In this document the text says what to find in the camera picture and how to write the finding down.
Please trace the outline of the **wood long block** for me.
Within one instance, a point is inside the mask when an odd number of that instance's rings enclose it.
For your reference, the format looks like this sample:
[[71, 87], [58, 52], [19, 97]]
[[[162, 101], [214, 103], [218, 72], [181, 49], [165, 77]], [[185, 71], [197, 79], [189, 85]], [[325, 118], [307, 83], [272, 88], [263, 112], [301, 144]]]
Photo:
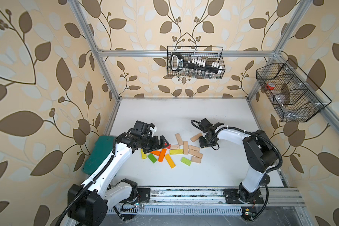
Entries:
[[192, 149], [189, 149], [188, 153], [196, 158], [202, 158], [203, 157], [203, 154], [200, 153], [199, 151], [195, 151], [195, 150], [192, 150]]
[[196, 142], [200, 137], [202, 137], [202, 133], [198, 133], [190, 138], [191, 142]]
[[177, 142], [178, 142], [178, 145], [179, 145], [179, 146], [182, 146], [182, 145], [183, 145], [183, 140], [182, 140], [181, 135], [180, 135], [179, 133], [176, 133], [176, 134], [175, 134], [175, 137], [176, 137], [176, 140], [177, 140]]

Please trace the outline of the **wood long block vertical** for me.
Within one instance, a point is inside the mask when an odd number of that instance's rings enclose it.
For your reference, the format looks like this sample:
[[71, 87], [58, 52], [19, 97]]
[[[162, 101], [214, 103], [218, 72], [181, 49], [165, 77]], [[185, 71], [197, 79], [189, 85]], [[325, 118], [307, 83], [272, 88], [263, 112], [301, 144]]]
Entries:
[[188, 142], [187, 141], [183, 142], [183, 154], [184, 155], [188, 154]]

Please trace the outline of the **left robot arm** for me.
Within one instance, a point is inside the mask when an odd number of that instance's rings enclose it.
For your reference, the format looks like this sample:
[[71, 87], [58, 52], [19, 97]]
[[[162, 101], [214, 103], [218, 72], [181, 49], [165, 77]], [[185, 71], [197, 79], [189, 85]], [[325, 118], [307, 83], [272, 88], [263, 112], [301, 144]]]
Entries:
[[150, 153], [167, 148], [170, 143], [164, 136], [156, 136], [151, 123], [136, 121], [133, 128], [113, 141], [113, 149], [96, 171], [81, 185], [73, 185], [68, 192], [68, 206], [57, 219], [59, 226], [65, 216], [85, 226], [99, 226], [109, 209], [123, 200], [137, 200], [137, 183], [123, 179], [109, 188], [111, 181], [137, 149]]

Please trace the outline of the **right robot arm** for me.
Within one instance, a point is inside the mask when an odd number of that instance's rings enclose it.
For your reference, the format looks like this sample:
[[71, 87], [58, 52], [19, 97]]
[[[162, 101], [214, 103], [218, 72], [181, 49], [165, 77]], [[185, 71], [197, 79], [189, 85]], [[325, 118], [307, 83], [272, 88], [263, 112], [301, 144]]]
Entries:
[[236, 127], [225, 126], [223, 123], [210, 123], [206, 118], [201, 121], [192, 120], [191, 124], [204, 133], [199, 137], [201, 148], [219, 146], [219, 140], [227, 140], [244, 147], [248, 164], [250, 165], [245, 178], [238, 189], [225, 189], [227, 204], [256, 204], [261, 197], [260, 188], [265, 187], [266, 198], [263, 206], [257, 212], [244, 210], [242, 218], [254, 221], [263, 213], [269, 200], [269, 173], [278, 170], [283, 164], [282, 155], [262, 130], [248, 132]]

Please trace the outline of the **wood block beside red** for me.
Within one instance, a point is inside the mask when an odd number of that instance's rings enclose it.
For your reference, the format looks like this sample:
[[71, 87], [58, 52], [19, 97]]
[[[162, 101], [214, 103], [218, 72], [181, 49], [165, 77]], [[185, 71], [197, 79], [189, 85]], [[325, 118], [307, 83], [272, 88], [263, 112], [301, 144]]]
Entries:
[[180, 149], [180, 145], [171, 145], [171, 150]]

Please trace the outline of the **orange long block flat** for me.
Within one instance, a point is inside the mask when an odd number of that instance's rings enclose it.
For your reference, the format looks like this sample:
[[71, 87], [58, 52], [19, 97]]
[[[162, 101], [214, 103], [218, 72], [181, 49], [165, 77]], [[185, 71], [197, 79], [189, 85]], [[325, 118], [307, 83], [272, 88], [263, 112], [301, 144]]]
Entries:
[[161, 152], [156, 150], [156, 151], [152, 151], [151, 154], [156, 155], [156, 156], [160, 156]]

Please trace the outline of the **yellow long block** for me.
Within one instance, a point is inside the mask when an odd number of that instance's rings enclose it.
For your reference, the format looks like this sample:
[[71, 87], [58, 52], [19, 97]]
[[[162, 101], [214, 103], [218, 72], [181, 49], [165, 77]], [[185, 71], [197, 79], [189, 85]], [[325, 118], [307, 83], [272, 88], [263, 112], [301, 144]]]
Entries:
[[141, 149], [141, 158], [142, 159], [146, 159], [147, 155], [143, 152], [143, 150]]

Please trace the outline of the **wood small block upper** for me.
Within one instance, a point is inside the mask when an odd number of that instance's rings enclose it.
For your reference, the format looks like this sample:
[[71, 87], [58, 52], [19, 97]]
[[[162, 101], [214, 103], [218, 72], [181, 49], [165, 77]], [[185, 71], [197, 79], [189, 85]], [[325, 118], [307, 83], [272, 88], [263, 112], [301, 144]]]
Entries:
[[199, 152], [201, 148], [200, 148], [200, 147], [196, 147], [196, 146], [189, 145], [189, 146], [188, 146], [188, 149]]

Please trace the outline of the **dark green block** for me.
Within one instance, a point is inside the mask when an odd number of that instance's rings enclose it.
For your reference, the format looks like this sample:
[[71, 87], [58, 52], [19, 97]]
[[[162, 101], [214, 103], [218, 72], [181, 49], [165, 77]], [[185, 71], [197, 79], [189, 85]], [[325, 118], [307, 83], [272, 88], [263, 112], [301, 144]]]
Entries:
[[151, 153], [148, 155], [148, 158], [152, 163], [157, 162], [157, 158]]

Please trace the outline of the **yellow-green long block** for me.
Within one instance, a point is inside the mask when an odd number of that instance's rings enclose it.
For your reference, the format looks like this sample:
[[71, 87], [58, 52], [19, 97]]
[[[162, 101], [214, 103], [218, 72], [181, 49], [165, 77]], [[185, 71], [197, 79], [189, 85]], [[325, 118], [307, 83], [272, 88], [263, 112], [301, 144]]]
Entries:
[[176, 154], [183, 154], [184, 153], [184, 150], [183, 149], [171, 149], [169, 151], [169, 154], [170, 155], [176, 155]]

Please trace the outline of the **amber yellow block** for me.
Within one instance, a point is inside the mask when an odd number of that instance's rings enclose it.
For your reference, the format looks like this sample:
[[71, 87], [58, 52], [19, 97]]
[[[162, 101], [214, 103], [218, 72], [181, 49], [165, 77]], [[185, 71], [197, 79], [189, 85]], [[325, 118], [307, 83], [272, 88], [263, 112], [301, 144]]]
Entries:
[[165, 159], [166, 159], [168, 165], [169, 165], [172, 169], [176, 167], [174, 161], [172, 160], [172, 158], [171, 158], [171, 156], [170, 156], [169, 154], [166, 154], [166, 155], [165, 155]]

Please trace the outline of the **wood small block lowest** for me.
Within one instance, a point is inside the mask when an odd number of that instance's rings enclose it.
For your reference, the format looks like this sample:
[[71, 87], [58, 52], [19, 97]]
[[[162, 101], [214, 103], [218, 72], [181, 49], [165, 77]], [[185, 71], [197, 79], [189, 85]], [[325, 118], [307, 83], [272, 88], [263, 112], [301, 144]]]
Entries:
[[192, 156], [192, 157], [191, 157], [191, 162], [193, 162], [193, 163], [198, 163], [198, 164], [200, 164], [201, 161], [202, 161], [201, 158], [198, 158], [198, 157], [195, 157], [195, 156]]

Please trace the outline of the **red cup in basket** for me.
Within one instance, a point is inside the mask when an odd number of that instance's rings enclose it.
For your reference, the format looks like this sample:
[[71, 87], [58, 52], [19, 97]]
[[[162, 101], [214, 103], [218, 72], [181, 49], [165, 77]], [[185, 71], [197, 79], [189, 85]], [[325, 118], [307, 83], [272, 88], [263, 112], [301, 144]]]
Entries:
[[274, 90], [276, 88], [276, 84], [273, 82], [267, 82], [265, 85], [266, 90]]

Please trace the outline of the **black socket tool set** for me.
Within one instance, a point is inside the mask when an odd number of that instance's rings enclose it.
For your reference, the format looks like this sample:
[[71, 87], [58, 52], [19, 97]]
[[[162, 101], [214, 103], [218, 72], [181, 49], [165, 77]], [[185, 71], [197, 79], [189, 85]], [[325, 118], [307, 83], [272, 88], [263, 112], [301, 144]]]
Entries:
[[222, 75], [226, 71], [223, 57], [217, 53], [170, 52], [167, 57], [167, 69], [177, 73]]

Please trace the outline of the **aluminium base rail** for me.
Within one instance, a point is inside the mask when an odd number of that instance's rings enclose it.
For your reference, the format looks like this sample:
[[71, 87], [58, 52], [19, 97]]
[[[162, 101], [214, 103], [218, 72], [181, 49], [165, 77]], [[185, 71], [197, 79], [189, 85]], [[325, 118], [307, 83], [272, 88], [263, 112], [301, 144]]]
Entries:
[[116, 205], [122, 215], [242, 216], [256, 214], [262, 207], [304, 207], [300, 192], [289, 187], [261, 188], [247, 203], [239, 200], [235, 187], [138, 188], [138, 204]]

